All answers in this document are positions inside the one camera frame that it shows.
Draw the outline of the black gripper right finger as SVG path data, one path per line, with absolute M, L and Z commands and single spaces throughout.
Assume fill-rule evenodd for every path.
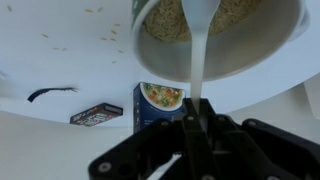
M 320 145 L 257 119 L 237 124 L 200 101 L 217 180 L 320 180 Z

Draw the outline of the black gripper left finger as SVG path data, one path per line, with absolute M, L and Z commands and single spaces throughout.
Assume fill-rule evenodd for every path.
M 159 119 L 93 160 L 89 180 L 147 180 L 166 163 L 161 180 L 217 180 L 210 129 L 201 127 L 215 112 L 206 99 L 196 110 L 185 98 L 183 108 L 174 120 Z

